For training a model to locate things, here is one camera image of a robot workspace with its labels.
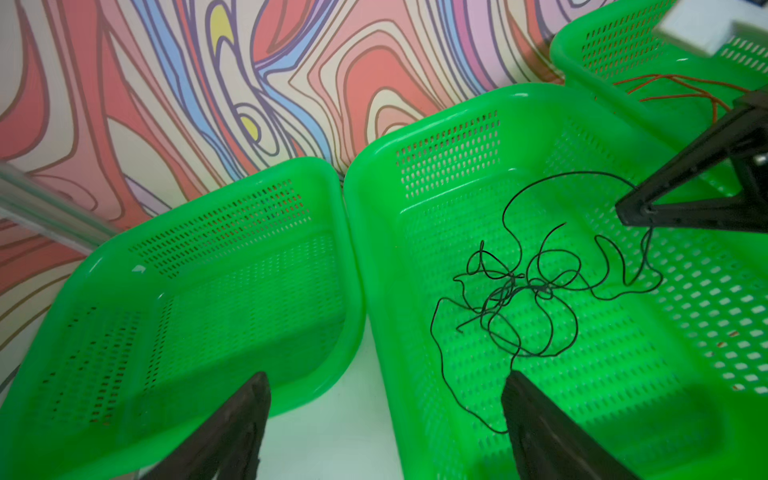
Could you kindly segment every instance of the green plastic basket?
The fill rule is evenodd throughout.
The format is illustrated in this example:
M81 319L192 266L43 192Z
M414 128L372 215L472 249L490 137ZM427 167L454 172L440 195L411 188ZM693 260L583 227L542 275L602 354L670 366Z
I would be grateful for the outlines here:
M654 35L654 27L674 3L619 0L599 8L554 37L551 59L565 73L568 87L591 92L611 111L679 151L712 124L711 103L703 98L641 103L642 98L692 92L659 80L627 95L640 82L614 83L646 74L680 74L753 90L768 84L768 45L735 37L712 58L698 58ZM730 88L698 85L727 104L742 95Z
M266 371L271 415L352 360L362 291L336 172L299 158L108 241L72 275L0 410L0 478L162 459Z
M511 196L563 171L604 170L638 182L672 155L589 95L525 84L404 127L356 158L345 198L407 479L516 475L508 436L487 430L451 397L429 333L436 301L458 298L452 277L481 240L502 260L515 258L501 225ZM644 230L621 226L613 211L627 188L594 177L553 182L530 190L508 217L526 258L568 222L549 248L579 252L594 277L604 263L593 236L604 233L637 268ZM680 195L713 192L696 180ZM574 348L556 359L518 359L516 368L641 478L760 476L768 431L766 243L759 235L658 230L650 259L666 275L660 289L613 302L564 294L581 319ZM468 291L488 293L475 284ZM523 337L541 345L548 326L532 299L507 308L516 308L506 312ZM457 333L466 319L446 308L435 325L446 378L468 407L505 429L509 357L476 331ZM561 327L556 341L572 328Z

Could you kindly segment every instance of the perforated basket wall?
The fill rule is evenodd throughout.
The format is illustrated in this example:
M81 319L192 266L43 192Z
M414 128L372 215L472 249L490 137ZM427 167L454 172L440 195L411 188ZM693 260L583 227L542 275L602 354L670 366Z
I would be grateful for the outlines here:
M270 168L78 268L0 410L0 477L154 463L259 371L271 413L291 409L339 378L361 334L336 172L316 158Z

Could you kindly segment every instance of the basket bottom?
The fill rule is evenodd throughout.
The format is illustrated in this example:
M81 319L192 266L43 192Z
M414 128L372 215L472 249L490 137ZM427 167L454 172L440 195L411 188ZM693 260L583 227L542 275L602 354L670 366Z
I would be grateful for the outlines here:
M398 243L406 245L403 263L410 265L414 285L422 310L418 318L399 322L402 336L412 335L407 323L417 322L429 328L429 320L437 299L448 295L461 299L461 287L452 277L464 271L469 256L481 240L485 249L508 266L514 265L518 248L504 230L501 212L512 195L527 185L529 176L521 171L485 178L470 188L463 187L433 198L407 210L400 218ZM633 273L641 262L640 239L644 229L621 226L613 211L613 203L626 191L626 186L612 179L559 181L547 187L542 184L521 196L510 209L507 224L517 233L523 246L523 263L538 252L547 233L563 222L547 242L549 249L577 252L584 261L584 275L591 283L605 272L605 262L594 244L594 235L612 238L628 258ZM728 271L735 278L738 270L748 270L728 253L717 259L708 257L703 249L727 252L710 233L664 230L654 234L650 261L664 271L666 280L659 290L644 295L623 296L615 301L600 301L589 293L562 293L561 298L578 315L578 340L557 358L523 359L515 368L524 372L547 393L567 414L579 422L612 454L638 474L651 475L679 465L716 455L723 448L726 413L716 401L712 386L722 388L715 369L707 371L702 380L693 366L701 357L711 357L707 349L700 358L692 360L696 345L703 348L698 332L690 329L676 308L682 310L685 300L677 299L671 307L672 292L690 289L691 280L701 285L717 281L725 290ZM602 296L614 295L622 289L621 263L611 258L612 273ZM574 268L573 258L552 254L542 257L542 269L549 278ZM475 304L500 285L490 280L468 282L468 298ZM650 274L642 275L638 288L654 284ZM700 301L720 292L699 293ZM515 297L502 312L514 323L525 345L536 351L548 341L548 320L538 310L533 295ZM574 335L572 317L563 308L552 308L555 335L552 352L568 344ZM477 412L496 429L506 429L499 402L509 369L509 355L500 351L475 322L463 333L456 326L473 315L458 307L441 308L435 322L435 336L445 355L445 377L462 402ZM406 341L406 356L413 362L430 358L428 365L413 365L410 370L414 396L420 405L430 405L429 398L437 395L442 405L423 409L422 421L435 425L435 416L444 412L451 425L460 425L456 435L450 430L433 426L431 451L437 465L451 465L454 459L444 458L452 449L470 452L476 465L488 478L504 476L514 471L510 445L506 435L496 435L458 407L443 385L437 349L427 329L418 339Z
M345 314L334 248L330 235L310 237L161 296L143 385L153 416L167 425L215 408L255 372L275 389L321 365Z

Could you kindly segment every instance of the red wire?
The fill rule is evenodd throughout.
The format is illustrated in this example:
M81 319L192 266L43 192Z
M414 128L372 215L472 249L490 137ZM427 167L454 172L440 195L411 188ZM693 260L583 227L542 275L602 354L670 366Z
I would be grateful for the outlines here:
M685 82L683 80L696 81L696 82L700 82L700 83L704 83L704 84L719 85L721 87L732 88L734 90L738 90L738 91L741 91L741 92L744 92L744 93L749 91L746 88L742 88L742 87L740 87L738 85L729 84L729 83L725 83L725 82L722 82L722 81L705 80L705 79L702 79L702 78L694 78L694 77L688 77L686 75L676 75L676 74L648 74L648 75L641 75L640 77L628 78L627 80L618 81L618 82L614 83L614 85L621 85L621 84L629 83L631 81L644 80L645 78L649 78L650 80L645 81L642 84L638 85L637 87L632 88L631 90L629 90L627 92L627 94L633 94L634 92L640 90L642 87L645 87L645 86L655 82L656 80L660 80L662 78L666 78L668 80L672 80L673 82L675 82L675 83L677 83L677 84L679 84L679 85L681 85L681 86L683 86L685 88L689 88L690 90L695 91L696 94L662 95L662 96L659 96L659 97L643 98L640 101L642 102L642 101L652 101L652 100L668 100L668 99L671 99L671 98L706 98L712 104L712 123L713 124L717 122L717 106L719 105L719 106L723 107L723 109L725 111L730 111L730 108L728 107L728 104L726 104L724 101L720 100L718 97L715 97L710 92L708 92L708 91L706 91L706 90L704 90L702 88L694 87L693 85L691 85L691 84L689 84L689 83L687 83L687 82Z

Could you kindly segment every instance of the colorful patterned wall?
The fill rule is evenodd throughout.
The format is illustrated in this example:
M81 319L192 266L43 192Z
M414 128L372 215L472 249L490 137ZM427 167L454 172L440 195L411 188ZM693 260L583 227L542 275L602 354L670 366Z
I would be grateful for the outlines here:
M493 88L610 0L7 0L0 161L127 229ZM81 255L0 221L0 401Z

